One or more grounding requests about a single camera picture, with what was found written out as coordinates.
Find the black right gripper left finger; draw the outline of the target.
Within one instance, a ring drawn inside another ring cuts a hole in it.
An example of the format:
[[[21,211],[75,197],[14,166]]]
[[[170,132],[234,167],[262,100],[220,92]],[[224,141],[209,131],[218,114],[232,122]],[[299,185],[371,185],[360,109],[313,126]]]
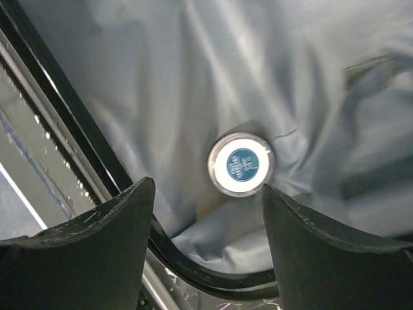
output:
[[[34,236],[1,242],[2,309],[136,309],[156,186],[116,197]]]

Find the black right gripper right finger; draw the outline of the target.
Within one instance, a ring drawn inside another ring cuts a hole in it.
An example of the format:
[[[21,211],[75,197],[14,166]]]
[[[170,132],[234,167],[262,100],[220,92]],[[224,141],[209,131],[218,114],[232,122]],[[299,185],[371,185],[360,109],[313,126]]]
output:
[[[347,226],[267,184],[262,204],[284,309],[412,309],[412,243]]]

